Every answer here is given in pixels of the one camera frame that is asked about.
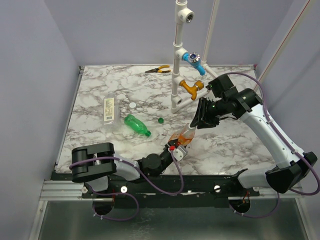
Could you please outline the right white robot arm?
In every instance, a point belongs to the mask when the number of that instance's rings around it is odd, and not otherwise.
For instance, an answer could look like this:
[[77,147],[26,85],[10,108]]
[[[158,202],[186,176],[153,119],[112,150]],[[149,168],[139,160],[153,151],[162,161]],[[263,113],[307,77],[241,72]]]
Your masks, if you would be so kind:
[[276,122],[264,113],[262,99],[252,90],[246,88],[238,91],[232,87],[225,91],[214,91],[217,101],[202,97],[190,129],[214,128],[222,117],[232,114],[245,123],[261,140],[274,159],[275,166],[255,170],[241,170],[237,179],[230,183],[230,191],[241,196],[249,188],[270,187],[284,194],[301,181],[310,171],[317,157],[313,152],[305,152],[298,146],[288,146],[292,141],[280,129],[275,130]]

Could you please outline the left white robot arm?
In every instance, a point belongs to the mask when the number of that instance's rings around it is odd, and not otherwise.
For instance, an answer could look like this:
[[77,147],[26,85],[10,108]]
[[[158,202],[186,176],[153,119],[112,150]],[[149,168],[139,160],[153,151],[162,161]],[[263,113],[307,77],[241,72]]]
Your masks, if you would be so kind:
[[110,142],[77,147],[71,151],[71,180],[92,186],[98,179],[116,175],[138,183],[145,179],[143,176],[157,177],[166,170],[174,162],[171,151],[177,147],[177,140],[171,140],[161,154],[152,153],[134,161],[116,154]]

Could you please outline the orange label tea bottle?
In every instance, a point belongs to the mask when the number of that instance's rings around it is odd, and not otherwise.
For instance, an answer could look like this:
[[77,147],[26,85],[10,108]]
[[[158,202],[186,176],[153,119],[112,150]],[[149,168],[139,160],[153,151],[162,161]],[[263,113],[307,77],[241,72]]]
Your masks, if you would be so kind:
[[176,146],[187,146],[191,143],[195,136],[196,128],[190,127],[190,125],[187,123],[182,129],[177,130],[172,134],[172,136],[169,138],[168,142],[170,141],[176,141]]

